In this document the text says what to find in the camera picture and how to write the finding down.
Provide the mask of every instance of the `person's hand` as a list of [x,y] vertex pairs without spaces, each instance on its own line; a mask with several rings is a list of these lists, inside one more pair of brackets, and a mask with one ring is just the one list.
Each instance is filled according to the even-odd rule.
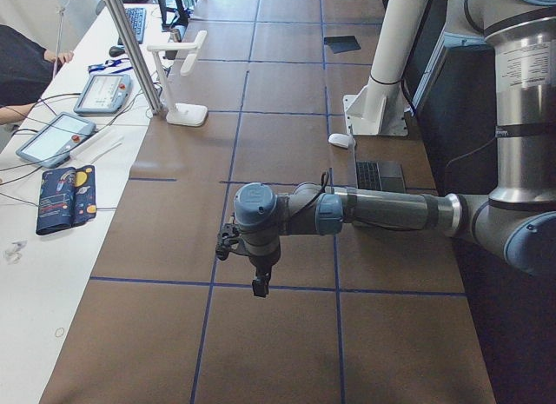
[[[56,60],[56,54],[51,50],[44,51],[44,59],[49,63],[53,63]],[[73,52],[60,52],[58,54],[58,62],[61,64],[68,63],[73,59]]]

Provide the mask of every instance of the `person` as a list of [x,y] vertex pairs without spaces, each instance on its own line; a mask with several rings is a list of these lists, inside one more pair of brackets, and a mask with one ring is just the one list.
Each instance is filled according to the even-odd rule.
[[[58,54],[58,67],[73,52]],[[52,81],[56,54],[0,24],[0,124],[22,121]]]

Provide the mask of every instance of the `white mouse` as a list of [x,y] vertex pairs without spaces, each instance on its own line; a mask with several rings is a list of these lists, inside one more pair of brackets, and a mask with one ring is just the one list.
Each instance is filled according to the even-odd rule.
[[355,139],[351,135],[343,133],[333,133],[328,137],[328,143],[339,148],[347,149],[351,143],[355,144]]

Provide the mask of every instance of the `brown table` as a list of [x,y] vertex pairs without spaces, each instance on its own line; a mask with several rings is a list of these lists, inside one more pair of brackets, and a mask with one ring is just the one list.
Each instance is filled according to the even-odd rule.
[[[199,0],[186,39],[207,30],[206,45],[169,80],[208,120],[152,120],[42,403],[494,402],[444,236],[282,237],[264,300],[247,260],[215,258],[245,182],[287,192],[331,169],[353,185],[355,157],[392,159],[409,191],[434,194],[415,127],[355,153],[327,144],[382,17],[381,0]],[[361,50],[323,47],[340,35]]]

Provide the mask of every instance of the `black shirt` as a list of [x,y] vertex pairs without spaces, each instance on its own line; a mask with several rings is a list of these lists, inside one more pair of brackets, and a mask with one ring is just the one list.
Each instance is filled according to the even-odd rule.
[[45,48],[10,26],[0,24],[0,104],[23,105],[38,100],[52,80],[54,64]]

